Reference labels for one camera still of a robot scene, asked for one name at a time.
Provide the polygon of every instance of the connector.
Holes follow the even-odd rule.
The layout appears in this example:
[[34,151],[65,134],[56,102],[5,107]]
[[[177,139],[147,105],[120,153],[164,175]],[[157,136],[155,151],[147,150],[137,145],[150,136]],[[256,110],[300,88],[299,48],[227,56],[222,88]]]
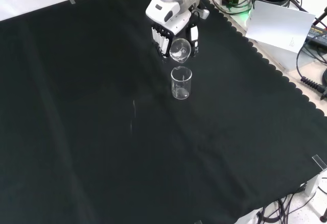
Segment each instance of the connector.
[[301,81],[303,83],[305,83],[306,85],[310,86],[311,88],[314,88],[319,93],[321,93],[322,95],[321,95],[320,100],[323,100],[323,99],[327,98],[327,86],[319,85],[318,83],[315,83],[315,82],[307,79],[304,76],[301,78]]

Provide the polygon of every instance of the black tablecloth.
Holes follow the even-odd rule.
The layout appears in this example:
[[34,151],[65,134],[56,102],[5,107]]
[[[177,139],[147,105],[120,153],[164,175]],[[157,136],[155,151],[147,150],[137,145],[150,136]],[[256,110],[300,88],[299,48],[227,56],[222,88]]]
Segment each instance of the black tablecloth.
[[0,222],[234,223],[319,173],[327,121],[218,11],[173,99],[150,0],[0,23]]

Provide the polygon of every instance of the table surface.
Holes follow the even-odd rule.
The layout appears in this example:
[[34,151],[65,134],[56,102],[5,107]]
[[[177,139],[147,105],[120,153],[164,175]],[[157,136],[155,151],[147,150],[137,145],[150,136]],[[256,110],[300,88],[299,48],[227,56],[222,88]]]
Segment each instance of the table surface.
[[[303,0],[303,7],[307,9],[309,12],[320,15],[325,8],[324,4],[326,1],[323,0],[317,0],[315,2],[318,2],[317,4],[311,4],[312,0]],[[239,32],[245,36],[246,31],[244,30],[244,22],[246,21],[246,18],[244,16],[225,16],[228,18],[228,20],[232,23],[232,25],[237,28]],[[284,76],[289,78],[290,82],[293,82],[297,88],[301,89],[303,94],[306,95],[311,102],[313,102],[316,107],[320,110],[322,110],[327,115],[327,103],[326,100],[320,100],[320,94],[316,92],[315,90],[309,88],[304,83],[301,82],[300,76],[298,75],[296,70],[293,71],[286,71],[281,67],[278,62],[264,49],[262,48],[256,41],[251,40],[251,42],[254,44],[254,47],[258,49],[258,52],[260,52],[264,58],[268,59],[269,62],[276,66],[277,70],[280,70]],[[326,66],[321,64],[320,62],[313,60],[312,63],[309,63],[301,68],[301,73],[306,76],[307,78],[321,83],[321,77],[323,72],[326,70]]]

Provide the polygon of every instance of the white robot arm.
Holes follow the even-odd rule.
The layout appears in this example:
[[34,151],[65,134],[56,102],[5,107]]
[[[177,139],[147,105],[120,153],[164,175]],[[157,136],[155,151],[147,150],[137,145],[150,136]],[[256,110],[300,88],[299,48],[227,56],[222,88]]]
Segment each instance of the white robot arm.
[[197,11],[199,17],[206,19],[208,10],[198,9],[200,0],[152,0],[146,15],[153,21],[152,37],[159,53],[167,57],[173,37],[185,30],[192,46],[192,55],[198,51],[197,26],[188,26],[192,14]]

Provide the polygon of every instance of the electronic device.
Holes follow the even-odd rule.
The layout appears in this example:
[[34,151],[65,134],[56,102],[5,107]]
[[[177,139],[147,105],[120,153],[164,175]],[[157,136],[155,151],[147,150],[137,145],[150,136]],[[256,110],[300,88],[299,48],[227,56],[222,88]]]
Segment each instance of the electronic device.
[[[314,37],[318,36],[319,34],[323,34],[323,33],[326,33],[327,34],[327,30],[312,25],[311,28],[310,28],[310,30],[309,30],[309,33],[308,33],[306,42],[309,39],[314,38]],[[310,42],[310,45],[311,46],[319,47],[321,49],[324,49],[327,52],[327,35],[323,35],[323,36],[314,38]]]

